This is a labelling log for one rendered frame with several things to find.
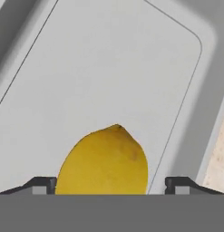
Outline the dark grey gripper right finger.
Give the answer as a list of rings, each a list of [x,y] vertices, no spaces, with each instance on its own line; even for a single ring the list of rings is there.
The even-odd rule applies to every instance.
[[[210,194],[222,195],[222,192],[205,188],[198,185],[189,177],[166,177],[165,178],[165,194],[166,195],[196,195]]]

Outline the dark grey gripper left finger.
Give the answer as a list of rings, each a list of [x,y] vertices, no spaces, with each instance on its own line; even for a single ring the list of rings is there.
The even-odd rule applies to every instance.
[[[53,195],[57,177],[33,177],[24,185],[0,192],[0,195],[30,194],[30,195]]]

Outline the yellow lemon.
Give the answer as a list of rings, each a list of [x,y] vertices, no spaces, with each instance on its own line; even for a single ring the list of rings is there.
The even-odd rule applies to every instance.
[[[148,163],[141,145],[119,124],[90,133],[70,151],[57,195],[144,195]]]

